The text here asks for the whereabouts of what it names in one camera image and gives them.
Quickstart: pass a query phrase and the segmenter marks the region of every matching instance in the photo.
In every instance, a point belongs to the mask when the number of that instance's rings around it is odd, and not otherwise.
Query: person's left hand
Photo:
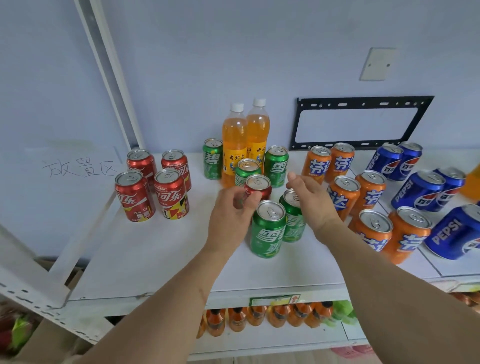
[[[243,203],[243,208],[238,210],[233,201],[241,200],[244,194],[243,187],[223,189],[218,193],[208,224],[208,238],[204,250],[221,253],[229,259],[240,246],[262,198],[261,192],[256,191]]]

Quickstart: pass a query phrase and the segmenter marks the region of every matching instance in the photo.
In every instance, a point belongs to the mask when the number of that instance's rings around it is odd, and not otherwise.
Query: white bottle cap
[[[239,104],[239,103],[230,104],[230,111],[243,112],[243,104]]]
[[[253,99],[253,106],[256,106],[258,108],[264,108],[266,104],[267,104],[266,98],[254,98]]]

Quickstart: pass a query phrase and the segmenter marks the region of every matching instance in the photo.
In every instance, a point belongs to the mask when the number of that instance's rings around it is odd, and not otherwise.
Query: white outlet cover
[[[393,67],[396,48],[370,48],[360,81],[384,81]]]

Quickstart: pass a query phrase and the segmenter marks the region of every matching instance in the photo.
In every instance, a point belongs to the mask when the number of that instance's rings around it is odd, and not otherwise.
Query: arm
[[[316,238],[342,271],[355,312],[384,364],[473,363],[480,316],[371,249],[339,218],[313,179],[288,174]]]
[[[247,234],[262,194],[242,210],[233,207],[244,189],[218,194],[208,238],[200,253],[152,297],[138,306],[94,346],[79,364],[185,363],[190,354],[212,286]]]

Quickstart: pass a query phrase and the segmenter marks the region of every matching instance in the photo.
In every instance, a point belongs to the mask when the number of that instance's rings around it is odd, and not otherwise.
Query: hand
[[[245,239],[262,194],[258,191],[251,194],[243,203],[243,208],[238,210],[233,201],[241,200],[244,194],[243,187],[223,189],[218,193],[208,224],[208,238],[204,250],[221,253],[228,260]]]
[[[313,178],[288,174],[287,188],[293,188],[300,199],[300,207],[307,224],[318,240],[322,231],[332,224],[343,224],[328,192]]]

